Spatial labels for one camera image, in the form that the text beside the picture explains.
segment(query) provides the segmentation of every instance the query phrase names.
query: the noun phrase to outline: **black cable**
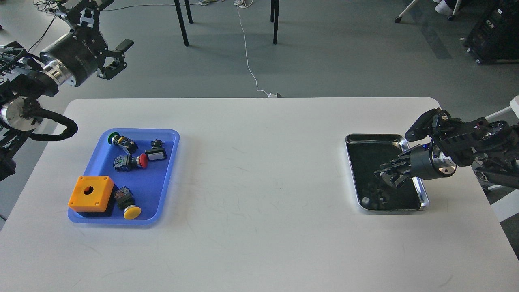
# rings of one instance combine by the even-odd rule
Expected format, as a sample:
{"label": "black cable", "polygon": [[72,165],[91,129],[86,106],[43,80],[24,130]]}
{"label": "black cable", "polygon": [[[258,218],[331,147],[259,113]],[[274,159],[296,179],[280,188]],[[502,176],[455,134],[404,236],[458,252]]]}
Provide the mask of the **black cable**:
{"label": "black cable", "polygon": [[[199,3],[190,3],[189,5],[191,6],[191,5],[200,5],[200,4]],[[126,6],[126,7],[115,8],[115,9],[105,9],[103,11],[116,11],[116,10],[131,8],[131,7],[143,7],[143,6],[175,6],[175,5],[174,4],[144,4],[144,5]]]}
{"label": "black cable", "polygon": [[54,22],[54,20],[56,19],[56,15],[54,14],[54,17],[52,18],[52,21],[49,23],[49,26],[47,27],[47,29],[45,30],[45,32],[43,33],[43,35],[34,43],[34,45],[32,45],[28,50],[27,52],[30,52],[32,50],[32,48],[34,48],[34,46],[36,46],[39,42],[41,42],[43,40],[43,37],[45,36],[45,34],[47,34],[47,32],[49,31],[49,28],[50,26],[52,25],[52,23]]}
{"label": "black cable", "polygon": [[58,124],[62,124],[66,127],[63,133],[59,135],[48,135],[48,134],[34,134],[32,133],[29,138],[34,141],[61,141],[72,137],[77,133],[77,124],[69,119],[68,117],[49,111],[42,108],[33,109],[29,112],[30,116],[37,116],[42,118],[49,118]]}
{"label": "black cable", "polygon": [[54,14],[59,9],[58,3],[61,2],[60,0],[33,0],[33,5],[36,6],[36,9],[40,12],[44,11],[47,14]]}

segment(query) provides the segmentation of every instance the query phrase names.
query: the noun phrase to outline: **black electronic component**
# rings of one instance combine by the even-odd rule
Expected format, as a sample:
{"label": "black electronic component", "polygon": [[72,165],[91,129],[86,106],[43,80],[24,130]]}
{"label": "black electronic component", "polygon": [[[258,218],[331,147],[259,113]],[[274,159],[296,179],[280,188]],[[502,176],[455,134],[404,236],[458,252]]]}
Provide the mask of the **black electronic component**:
{"label": "black electronic component", "polygon": [[117,172],[130,171],[136,168],[146,168],[148,166],[148,157],[141,154],[136,157],[128,155],[120,155],[114,159],[114,168]]}
{"label": "black electronic component", "polygon": [[162,147],[163,144],[164,142],[161,140],[155,139],[155,141],[152,141],[152,148],[144,151],[148,156],[148,160],[164,160],[167,158],[166,150]]}
{"label": "black electronic component", "polygon": [[519,61],[519,0],[498,0],[485,11],[465,42],[479,64]]}
{"label": "black electronic component", "polygon": [[114,198],[117,201],[117,207],[124,211],[125,219],[134,219],[141,214],[141,209],[135,205],[133,194],[126,186],[115,191]]}
{"label": "black electronic component", "polygon": [[121,136],[118,132],[113,132],[108,136],[108,143],[119,146],[128,155],[135,153],[139,148],[135,141],[128,137]]}

